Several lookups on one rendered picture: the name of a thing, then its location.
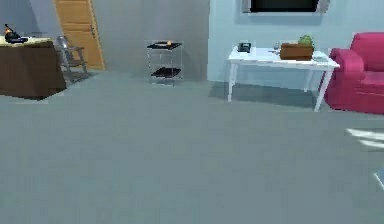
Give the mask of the grey metal chair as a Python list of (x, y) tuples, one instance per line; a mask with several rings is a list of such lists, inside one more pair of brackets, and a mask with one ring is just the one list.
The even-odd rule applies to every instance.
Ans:
[(56, 37), (57, 43), (57, 52), (59, 53), (60, 65), (63, 66), (66, 70), (66, 73), (69, 77), (71, 83), (75, 83), (76, 79), (74, 78), (71, 68), (81, 66), (83, 73), (88, 74), (86, 61), (83, 56), (83, 47), (72, 45), (68, 38), (64, 35)]

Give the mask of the orange wooden room door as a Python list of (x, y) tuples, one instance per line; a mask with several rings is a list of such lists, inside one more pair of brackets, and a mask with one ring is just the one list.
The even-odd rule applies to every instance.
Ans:
[[(105, 70), (96, 16), (92, 0), (53, 0), (64, 36), (75, 46), (83, 47), (83, 55), (91, 69)], [(90, 32), (93, 25), (95, 38)]]

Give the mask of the brown table with pale top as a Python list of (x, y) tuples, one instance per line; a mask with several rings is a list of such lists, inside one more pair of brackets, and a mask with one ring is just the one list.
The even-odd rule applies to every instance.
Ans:
[(42, 100), (66, 89), (50, 38), (0, 44), (0, 95)]

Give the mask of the white table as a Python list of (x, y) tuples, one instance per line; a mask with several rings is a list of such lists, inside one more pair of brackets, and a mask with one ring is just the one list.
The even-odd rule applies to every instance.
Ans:
[(324, 78), (320, 85), (320, 90), (313, 109), (314, 112), (318, 112), (324, 99), (333, 71), (340, 67), (340, 65), (330, 57), (327, 63), (315, 62), (312, 59), (309, 61), (282, 60), (272, 48), (252, 47), (249, 53), (238, 52), (237, 49), (238, 47), (235, 46), (228, 56), (228, 61), (230, 63), (227, 96), (228, 102), (232, 101), (233, 87), (236, 84), (237, 71), (240, 65), (276, 67), (285, 69), (304, 69), (309, 71), (304, 92), (309, 90), (309, 85), (312, 80), (313, 73), (315, 71), (324, 72)]

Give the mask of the brown wooden box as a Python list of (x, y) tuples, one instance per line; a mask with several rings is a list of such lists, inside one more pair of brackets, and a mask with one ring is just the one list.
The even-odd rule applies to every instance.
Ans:
[(283, 43), (280, 49), (282, 60), (309, 61), (312, 59), (314, 48), (309, 44)]

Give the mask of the pink sofa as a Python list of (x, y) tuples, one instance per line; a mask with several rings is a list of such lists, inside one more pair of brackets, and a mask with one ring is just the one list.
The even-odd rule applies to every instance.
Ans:
[(349, 49), (330, 52), (335, 68), (324, 95), (335, 110), (384, 114), (384, 32), (356, 33)]

